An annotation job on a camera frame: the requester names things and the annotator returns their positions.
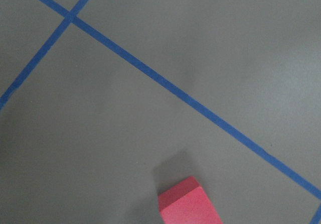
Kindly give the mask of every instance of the blue tape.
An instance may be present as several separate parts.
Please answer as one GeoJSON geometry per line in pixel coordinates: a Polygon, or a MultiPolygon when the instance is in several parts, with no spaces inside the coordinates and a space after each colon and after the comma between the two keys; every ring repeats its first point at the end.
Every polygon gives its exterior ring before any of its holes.
{"type": "Polygon", "coordinates": [[[310,224],[319,224],[321,220],[321,205],[316,210],[316,213],[314,214],[310,224]]]}
{"type": "MultiPolygon", "coordinates": [[[[80,12],[80,10],[86,5],[89,0],[79,0],[73,9],[68,12],[64,20],[59,24],[59,26],[54,30],[51,36],[47,39],[44,45],[39,49],[39,51],[34,55],[30,62],[24,67],[20,74],[16,77],[9,88],[0,97],[0,111],[8,102],[10,96],[21,86],[21,84],[27,79],[30,73],[35,69],[40,60],[47,54],[49,49],[55,44],[67,27],[71,24],[75,16],[80,12]]],[[[46,3],[50,6],[55,5],[53,0],[47,0],[46,3]]]]}
{"type": "MultiPolygon", "coordinates": [[[[65,14],[68,12],[65,8],[60,6],[59,4],[55,3],[53,0],[40,0],[47,6],[49,6],[51,9],[55,10],[57,13],[61,14],[62,16],[65,16],[65,14]]],[[[299,174],[297,174],[295,171],[290,169],[288,166],[286,166],[284,163],[276,159],[274,156],[271,156],[268,154],[263,148],[261,148],[258,144],[256,144],[254,141],[246,137],[244,134],[242,134],[240,131],[238,131],[236,128],[231,126],[229,123],[224,121],[222,118],[217,116],[215,113],[210,111],[208,108],[206,108],[204,105],[193,99],[191,96],[189,96],[187,93],[176,87],[174,84],[169,82],[167,79],[165,79],[163,76],[158,74],[156,71],[148,67],[146,64],[135,58],[133,55],[131,55],[129,52],[118,46],[116,43],[108,39],[106,36],[95,30],[93,27],[79,19],[78,17],[75,17],[73,20],[73,24],[78,26],[81,30],[88,33],[90,36],[92,36],[94,39],[102,43],[104,46],[112,50],[114,53],[119,55],[121,58],[129,62],[131,65],[142,71],[144,74],[146,74],[148,77],[156,81],[158,84],[166,88],[168,91],[173,93],[175,96],[180,98],[182,101],[187,103],[189,106],[194,108],[196,111],[198,111],[200,114],[202,114],[204,117],[215,123],[217,126],[219,126],[221,129],[223,129],[225,132],[233,136],[236,140],[241,142],[243,145],[245,145],[247,148],[252,150],[254,153],[256,153],[258,156],[260,156],[262,159],[267,161],[269,164],[274,166],[276,169],[281,171],[283,174],[288,176],[290,179],[292,179],[294,182],[296,182],[298,185],[303,187],[305,190],[310,192],[312,195],[314,195],[316,198],[321,199],[321,191],[316,188],[314,185],[312,185],[310,182],[305,180],[303,177],[301,177],[299,174]]]]}

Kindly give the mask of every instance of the diagonal blue stripe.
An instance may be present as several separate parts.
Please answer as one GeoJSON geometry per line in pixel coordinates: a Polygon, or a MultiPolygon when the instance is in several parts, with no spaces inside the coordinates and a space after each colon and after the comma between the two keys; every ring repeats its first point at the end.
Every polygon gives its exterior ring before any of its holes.
{"type": "MultiPolygon", "coordinates": [[[[49,6],[51,9],[56,11],[62,16],[65,16],[68,11],[60,6],[59,4],[55,3],[53,0],[40,0],[47,6],[49,6]]],[[[286,166],[284,163],[276,159],[274,156],[271,156],[268,154],[263,148],[261,148],[257,143],[249,139],[247,136],[242,134],[240,131],[238,131],[236,128],[231,126],[229,123],[224,121],[222,118],[217,116],[215,113],[210,111],[208,108],[206,108],[204,105],[193,99],[191,96],[186,94],[184,91],[176,87],[174,84],[169,82],[167,79],[165,79],[163,76],[158,74],[156,71],[148,67],[146,64],[135,58],[133,55],[128,53],[126,50],[118,46],[116,43],[108,39],[106,36],[102,35],[100,32],[95,30],[93,27],[79,19],[78,17],[75,17],[73,20],[73,24],[78,26],[80,29],[82,29],[84,32],[88,33],[90,36],[92,36],[94,39],[102,43],[104,46],[112,50],[114,53],[119,55],[124,60],[128,61],[131,65],[142,71],[144,74],[152,78],[154,81],[156,81],[158,84],[166,88],[168,91],[176,95],[178,98],[180,98],[182,101],[187,103],[189,106],[194,108],[196,111],[198,111],[200,114],[202,114],[204,117],[215,123],[217,126],[222,128],[224,131],[226,131],[228,134],[233,136],[235,139],[237,139],[239,142],[241,142],[243,145],[248,147],[250,150],[252,150],[254,153],[256,153],[258,156],[263,158],[265,161],[267,161],[269,164],[274,166],[276,169],[281,171],[283,174],[288,176],[290,179],[292,179],[294,182],[296,182],[298,185],[303,187],[305,190],[310,192],[312,195],[314,195],[316,198],[321,199],[321,191],[316,188],[314,185],[312,185],[310,182],[308,182],[306,179],[304,179],[302,176],[297,174],[295,171],[293,171],[291,168],[286,166]]]]}
{"type": "MultiPolygon", "coordinates": [[[[0,111],[8,102],[10,96],[17,90],[21,84],[27,79],[30,73],[35,69],[40,60],[47,54],[49,49],[55,44],[67,27],[71,24],[75,16],[80,12],[80,10],[86,5],[89,0],[78,0],[73,9],[67,13],[65,19],[59,24],[51,36],[47,39],[44,45],[39,49],[39,51],[33,56],[30,62],[24,67],[20,74],[16,77],[13,83],[8,87],[4,94],[0,97],[0,111]]],[[[48,1],[51,6],[54,5],[53,1],[48,1]]]]}
{"type": "Polygon", "coordinates": [[[319,224],[321,220],[321,204],[319,208],[316,210],[316,213],[314,214],[310,224],[319,224]]]}

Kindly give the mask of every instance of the block's top face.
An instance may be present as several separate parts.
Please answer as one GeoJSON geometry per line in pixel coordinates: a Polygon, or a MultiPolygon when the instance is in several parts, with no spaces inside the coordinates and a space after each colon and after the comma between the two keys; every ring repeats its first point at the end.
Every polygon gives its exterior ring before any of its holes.
{"type": "Polygon", "coordinates": [[[165,224],[222,224],[201,185],[189,177],[158,197],[165,224]]]}
{"type": "Polygon", "coordinates": [[[158,197],[159,211],[162,211],[164,208],[168,207],[199,186],[200,184],[197,180],[193,176],[190,176],[173,186],[171,189],[160,194],[158,197]]]}

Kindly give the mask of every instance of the red cube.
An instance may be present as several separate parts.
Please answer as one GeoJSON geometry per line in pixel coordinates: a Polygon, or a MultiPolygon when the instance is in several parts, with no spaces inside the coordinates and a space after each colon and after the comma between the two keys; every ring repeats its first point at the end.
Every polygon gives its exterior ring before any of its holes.
{"type": "Polygon", "coordinates": [[[222,224],[197,180],[190,176],[158,196],[165,224],[222,224]]]}

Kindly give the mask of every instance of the floor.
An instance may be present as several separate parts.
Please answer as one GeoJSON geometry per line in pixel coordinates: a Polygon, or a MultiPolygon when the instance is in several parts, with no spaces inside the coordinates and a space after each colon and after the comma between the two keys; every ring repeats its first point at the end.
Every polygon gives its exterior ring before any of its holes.
{"type": "MultiPolygon", "coordinates": [[[[89,0],[78,19],[102,37],[74,20],[1,109],[0,222],[161,224],[157,193],[194,175],[224,224],[319,223],[320,11],[89,0]]],[[[0,95],[63,16],[0,0],[0,95]]]]}

